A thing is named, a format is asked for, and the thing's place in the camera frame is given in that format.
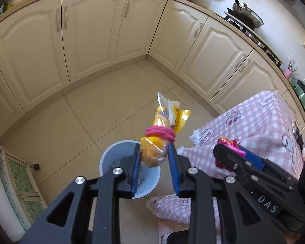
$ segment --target blue bucket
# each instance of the blue bucket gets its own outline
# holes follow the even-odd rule
[[[123,140],[110,145],[103,153],[99,162],[99,174],[103,176],[105,172],[111,169],[112,165],[118,165],[120,159],[131,156],[134,152],[136,144],[140,144],[134,140]],[[138,189],[133,197],[140,198],[150,193],[156,186],[160,178],[160,166],[157,168],[147,168],[140,166]]]

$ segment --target silver screw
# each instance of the silver screw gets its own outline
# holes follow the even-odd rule
[[[226,182],[228,183],[234,183],[236,181],[236,179],[232,176],[227,176],[226,177]]]
[[[74,181],[76,182],[76,184],[83,184],[85,182],[85,178],[82,176],[79,176]]]
[[[189,172],[190,174],[196,174],[196,173],[198,173],[198,169],[195,168],[195,167],[190,167],[190,168],[188,169],[188,172]]]
[[[113,169],[113,173],[115,175],[121,174],[122,172],[123,172],[123,170],[119,167],[116,167],[116,168]]]
[[[258,178],[255,175],[251,175],[251,179],[256,181],[256,182],[258,181]]]

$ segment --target pink gingham fabric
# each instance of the pink gingham fabric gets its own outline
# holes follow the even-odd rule
[[[293,135],[294,119],[280,95],[263,91],[194,130],[190,139],[195,146],[180,147],[177,153],[189,158],[192,166],[209,176],[223,179],[235,174],[216,167],[213,148],[221,137],[241,138],[241,146],[278,164],[299,179],[303,158]],[[189,225],[190,199],[180,199],[176,195],[153,197],[146,206],[160,218]],[[215,199],[214,210],[217,243],[220,244],[220,221]]]

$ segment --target granite countertop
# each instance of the granite countertop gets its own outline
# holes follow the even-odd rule
[[[14,13],[15,11],[33,3],[36,2],[38,0],[22,0],[20,2],[18,2],[17,4],[15,4],[12,8],[8,9],[6,12],[4,12],[3,14],[0,15],[0,22],[2,20],[4,20],[6,17],[8,17],[9,15],[11,15],[12,13]],[[218,14],[216,14],[215,12],[204,8],[200,5],[194,4],[192,2],[186,1],[186,0],[175,0],[178,2],[181,2],[183,4],[186,4],[192,8],[195,8],[207,15],[209,15],[210,17],[218,20],[219,22],[221,22],[222,24],[224,24],[225,26],[227,26],[228,28],[230,28],[232,31],[234,31],[236,34],[238,34],[241,38],[243,38],[247,43],[249,43],[259,54],[262,55],[262,57],[271,65],[271,67],[275,70],[275,72],[278,74],[278,76],[282,79],[282,81],[284,82],[284,84],[286,85],[286,87],[288,88],[288,91],[291,93],[291,95],[293,96],[294,101],[296,102],[299,111],[301,112],[303,119],[305,121],[305,112],[303,107],[301,106],[301,103],[299,101],[299,99],[297,98],[292,86],[290,85],[290,83],[288,82],[288,80],[284,77],[283,73],[281,72],[281,70],[273,63],[273,61],[267,56],[267,54],[261,49],[259,48],[249,37],[247,37],[246,35],[244,35],[240,30],[238,30],[237,28],[235,28],[234,26],[232,26],[230,23],[228,23],[225,19],[223,19],[221,16],[219,16]]]

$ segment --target yellow wrapper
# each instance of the yellow wrapper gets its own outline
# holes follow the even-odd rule
[[[191,111],[179,111],[179,102],[167,100],[157,93],[156,113],[153,125],[165,126],[178,133],[185,125]],[[168,140],[157,136],[142,137],[140,145],[141,164],[153,168],[160,166],[167,157]]]

